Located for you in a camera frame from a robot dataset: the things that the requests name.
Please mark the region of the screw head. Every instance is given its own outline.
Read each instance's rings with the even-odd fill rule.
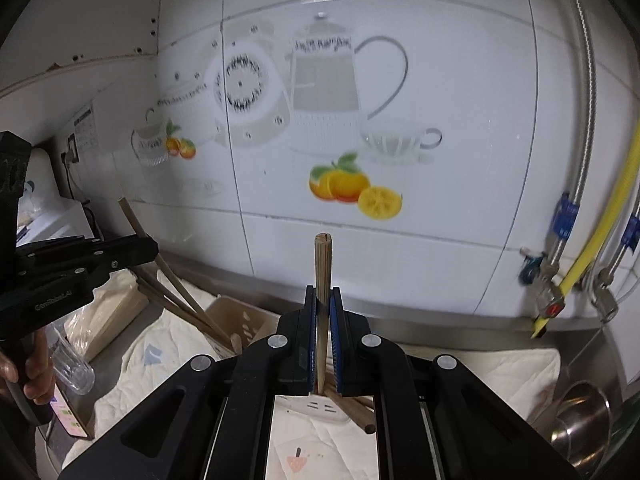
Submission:
[[[287,336],[282,334],[274,334],[270,338],[267,339],[267,344],[271,348],[282,348],[289,342]]]
[[[211,358],[206,355],[198,355],[191,360],[191,369],[202,372],[211,366]]]
[[[375,348],[376,346],[380,346],[380,343],[382,343],[382,339],[375,334],[364,335],[362,336],[361,341],[364,346],[368,346],[369,348]]]
[[[436,362],[438,366],[440,368],[443,368],[444,370],[453,370],[453,368],[458,365],[458,361],[456,361],[456,358],[450,355],[441,355],[440,357],[438,357],[438,360]]]

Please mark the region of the teapot illustration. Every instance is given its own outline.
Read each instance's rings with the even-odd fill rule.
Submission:
[[[360,109],[355,56],[375,42],[392,44],[402,54],[404,70],[388,98],[369,112]],[[388,36],[372,36],[353,45],[347,28],[320,12],[292,42],[290,106],[296,127],[292,149],[311,155],[343,153],[358,147],[363,121],[382,112],[401,91],[408,75],[404,47]]]

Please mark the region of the human hand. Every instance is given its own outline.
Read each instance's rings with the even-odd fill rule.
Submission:
[[[39,406],[49,404],[53,398],[55,378],[44,328],[34,333],[33,353],[28,357],[24,368],[29,378],[29,382],[23,388],[25,397]],[[18,382],[18,370],[15,364],[2,352],[0,352],[0,378],[10,383]]]

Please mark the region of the orange illustration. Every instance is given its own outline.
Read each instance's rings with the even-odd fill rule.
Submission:
[[[370,186],[367,175],[355,163],[357,153],[345,153],[330,166],[315,166],[309,175],[309,189],[321,200],[357,202]]]
[[[196,145],[192,140],[180,139],[180,156],[182,158],[193,158],[196,156]]]
[[[190,159],[196,156],[196,145],[191,139],[177,139],[174,137],[175,132],[179,132],[182,128],[180,124],[175,124],[171,119],[166,122],[166,139],[164,146],[171,156],[180,155],[182,158]]]
[[[360,194],[358,209],[374,220],[389,220],[402,209],[402,196],[388,187],[372,186]]]
[[[315,166],[309,175],[309,189],[320,200],[357,203],[358,209],[374,220],[389,220],[402,209],[402,196],[383,186],[372,186],[356,164],[358,154],[345,153],[330,166]]]
[[[164,141],[164,145],[166,146],[166,150],[169,152],[169,155],[180,155],[180,142],[178,142],[178,139],[175,139],[175,137],[167,137]]]
[[[340,202],[357,202],[360,194],[370,186],[367,175],[363,173],[348,173],[343,170],[332,173],[329,189]]]
[[[335,197],[331,192],[331,177],[334,174],[333,171],[327,171],[323,173],[320,179],[309,179],[309,189],[311,193],[317,196],[320,200],[333,200]]]
[[[306,456],[300,456],[300,451],[300,448],[298,448],[295,456],[287,456],[287,463],[294,473],[300,472],[306,465]]]

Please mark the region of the yellow gas hose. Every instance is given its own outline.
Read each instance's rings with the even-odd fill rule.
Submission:
[[[640,168],[640,121],[638,121],[631,147],[626,155],[625,165],[622,172],[618,175],[616,186],[613,189],[612,195],[609,197],[607,208],[600,217],[596,231],[582,248],[582,252],[560,283],[560,290],[563,296],[566,296],[571,291],[572,286],[575,285],[575,282],[580,279],[586,268],[598,254],[600,247],[609,235],[609,231],[613,229],[613,225],[620,215],[622,208],[625,206],[626,199],[636,181],[638,168]],[[534,336],[540,333],[547,322],[548,319],[541,317],[535,320]]]

